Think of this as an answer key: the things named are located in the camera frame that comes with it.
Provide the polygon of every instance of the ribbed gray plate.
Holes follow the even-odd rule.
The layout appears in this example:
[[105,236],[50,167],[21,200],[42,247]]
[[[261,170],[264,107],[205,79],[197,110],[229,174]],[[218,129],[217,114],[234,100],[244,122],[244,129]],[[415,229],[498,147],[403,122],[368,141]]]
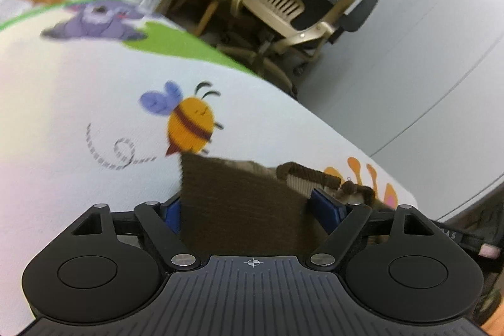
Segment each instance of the ribbed gray plate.
[[467,319],[435,327],[389,322],[360,307],[337,276],[297,258],[213,256],[174,273],[140,312],[114,323],[70,326],[39,319],[24,336],[482,336]]

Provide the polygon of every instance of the green trim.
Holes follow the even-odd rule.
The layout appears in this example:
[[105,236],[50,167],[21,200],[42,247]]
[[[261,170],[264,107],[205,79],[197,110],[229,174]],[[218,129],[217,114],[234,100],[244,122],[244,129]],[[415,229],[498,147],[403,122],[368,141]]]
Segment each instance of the green trim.
[[14,23],[21,22],[22,20],[25,20],[25,19],[32,17],[32,16],[40,15],[41,13],[44,13],[44,12],[51,10],[51,9],[61,8],[61,7],[67,6],[67,5],[75,5],[76,3],[86,3],[86,2],[91,2],[91,1],[95,1],[95,0],[71,0],[68,2],[55,3],[54,5],[41,6],[39,8],[32,9],[29,12],[23,13],[22,15],[16,16],[16,17],[8,20],[7,22],[0,24],[0,31],[7,29],[9,26],[14,25]]

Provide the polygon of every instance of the silver screw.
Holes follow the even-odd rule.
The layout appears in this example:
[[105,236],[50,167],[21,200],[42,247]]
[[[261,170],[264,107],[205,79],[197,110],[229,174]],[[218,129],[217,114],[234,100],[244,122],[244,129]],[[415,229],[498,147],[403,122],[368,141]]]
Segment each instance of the silver screw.
[[336,262],[334,257],[328,253],[316,253],[315,255],[312,255],[310,261],[312,261],[312,264],[318,266],[329,266]]
[[177,266],[189,266],[196,262],[196,258],[188,253],[180,253],[171,258],[171,263]]

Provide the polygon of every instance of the blue wing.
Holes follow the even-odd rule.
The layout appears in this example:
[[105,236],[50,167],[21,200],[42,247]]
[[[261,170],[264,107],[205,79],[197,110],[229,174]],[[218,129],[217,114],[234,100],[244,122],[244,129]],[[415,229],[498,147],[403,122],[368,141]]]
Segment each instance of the blue wing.
[[164,85],[164,89],[166,90],[168,100],[174,103],[173,108],[177,107],[182,101],[182,90],[180,90],[178,84],[173,81],[167,81]]
[[165,94],[147,92],[140,97],[140,104],[149,113],[158,116],[169,116],[178,103]]

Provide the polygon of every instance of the brown cloth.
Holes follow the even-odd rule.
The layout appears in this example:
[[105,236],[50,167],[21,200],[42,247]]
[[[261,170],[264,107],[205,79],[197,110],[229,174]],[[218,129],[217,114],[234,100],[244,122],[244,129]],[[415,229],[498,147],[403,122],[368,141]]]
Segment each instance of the brown cloth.
[[203,260],[211,254],[307,257],[327,238],[307,197],[274,173],[256,175],[188,153],[181,164],[180,238]]

